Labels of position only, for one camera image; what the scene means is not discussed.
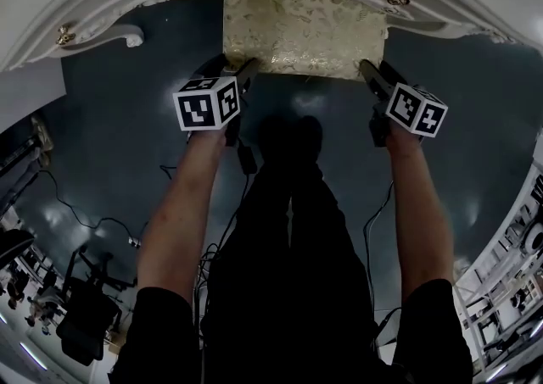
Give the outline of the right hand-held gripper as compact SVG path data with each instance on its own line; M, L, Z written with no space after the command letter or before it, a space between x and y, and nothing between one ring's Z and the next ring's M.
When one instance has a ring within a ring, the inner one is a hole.
M369 124L375 147L385 146L392 122L419 139L436 137L448 111L446 104L430 92L403 84L404 78L385 60L377 68L363 59L359 71L370 91L384 98L373 106Z

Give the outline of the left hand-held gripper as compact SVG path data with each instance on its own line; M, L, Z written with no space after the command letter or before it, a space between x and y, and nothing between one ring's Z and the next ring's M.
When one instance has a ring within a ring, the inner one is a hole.
M188 80L173 93L182 131L225 131L226 145L238 140L241 97L258 74L258 59L245 62L235 75L220 76L227 58L220 53L197 69L197 79Z

